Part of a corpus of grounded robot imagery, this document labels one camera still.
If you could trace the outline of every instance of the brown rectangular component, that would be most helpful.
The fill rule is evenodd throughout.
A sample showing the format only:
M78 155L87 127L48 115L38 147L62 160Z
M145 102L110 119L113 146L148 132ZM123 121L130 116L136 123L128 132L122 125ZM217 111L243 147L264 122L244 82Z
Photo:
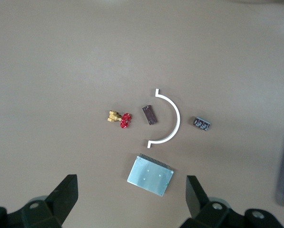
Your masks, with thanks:
M151 105L147 105L143 108L143 111L145 113L145 116L148 120L149 125L153 125L157 122L157 118L152 110L152 106Z

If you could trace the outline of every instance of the red valve handle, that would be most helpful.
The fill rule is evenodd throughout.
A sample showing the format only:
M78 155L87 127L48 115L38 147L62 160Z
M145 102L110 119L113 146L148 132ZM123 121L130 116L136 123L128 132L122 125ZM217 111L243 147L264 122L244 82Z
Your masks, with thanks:
M126 128L128 127L129 123L131 120L131 116L129 113L125 113L121 119L121 128Z

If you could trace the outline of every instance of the beige table surface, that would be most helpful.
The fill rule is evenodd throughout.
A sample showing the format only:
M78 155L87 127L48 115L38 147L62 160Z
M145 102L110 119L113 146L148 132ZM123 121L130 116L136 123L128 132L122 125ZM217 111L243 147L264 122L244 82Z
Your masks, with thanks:
M265 209L284 225L284 1L272 2L0 0L0 206L75 173L64 228L177 228L196 175L238 213ZM176 123L156 88L181 125L147 149ZM108 122L110 109L131 113L130 127ZM127 183L140 153L175 170L163 197Z

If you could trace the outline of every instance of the black chip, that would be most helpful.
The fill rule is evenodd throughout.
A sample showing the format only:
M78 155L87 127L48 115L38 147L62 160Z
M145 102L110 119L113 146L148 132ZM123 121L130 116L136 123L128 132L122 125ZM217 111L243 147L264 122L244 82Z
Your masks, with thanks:
M147 105L143 108L143 111L145 113L145 116L148 120L149 125L153 125L157 122L157 118L152 110L152 106L151 105Z
M200 117L196 117L196 119L194 120L194 123L193 123L194 126L204 130L204 131L207 131L209 126L210 126L210 122L204 120L204 119L201 119Z

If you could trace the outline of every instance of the brass valve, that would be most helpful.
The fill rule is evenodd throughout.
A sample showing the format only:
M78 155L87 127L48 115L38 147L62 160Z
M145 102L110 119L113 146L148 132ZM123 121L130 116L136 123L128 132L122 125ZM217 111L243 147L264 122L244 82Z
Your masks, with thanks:
M116 112L116 111L110 111L109 112L108 121L116 122L116 121L121 121L121 119L122 119L122 116L120 114L118 114L118 112Z
M118 112L116 111L110 111L109 112L109 117L108 117L108 121L110 122L116 122L116 121L120 121L120 126L121 128L126 128L129 126L131 120L131 115L129 113L125 113L123 116L121 116L120 114L118 114Z

